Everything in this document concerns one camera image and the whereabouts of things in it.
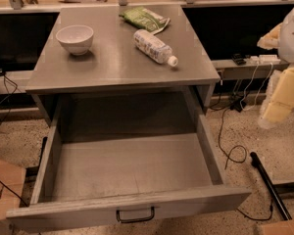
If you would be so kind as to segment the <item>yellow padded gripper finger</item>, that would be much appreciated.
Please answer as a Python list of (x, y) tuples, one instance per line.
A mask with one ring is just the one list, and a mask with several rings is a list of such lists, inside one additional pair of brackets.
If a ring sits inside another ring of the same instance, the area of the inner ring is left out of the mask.
[(279, 47), (280, 30), (281, 24), (279, 23), (259, 39), (257, 46), (266, 50), (277, 49)]
[(294, 65), (284, 71), (274, 70), (269, 78), (258, 125), (270, 129), (286, 120), (294, 109)]

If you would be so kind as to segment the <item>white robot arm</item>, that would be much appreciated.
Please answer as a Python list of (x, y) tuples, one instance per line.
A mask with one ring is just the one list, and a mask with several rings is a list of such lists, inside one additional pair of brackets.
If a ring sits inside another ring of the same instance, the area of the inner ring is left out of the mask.
[(269, 79), (258, 124), (269, 129), (283, 122), (294, 109), (294, 8), (257, 43), (263, 49), (277, 49), (281, 60), (289, 63), (284, 71), (275, 70)]

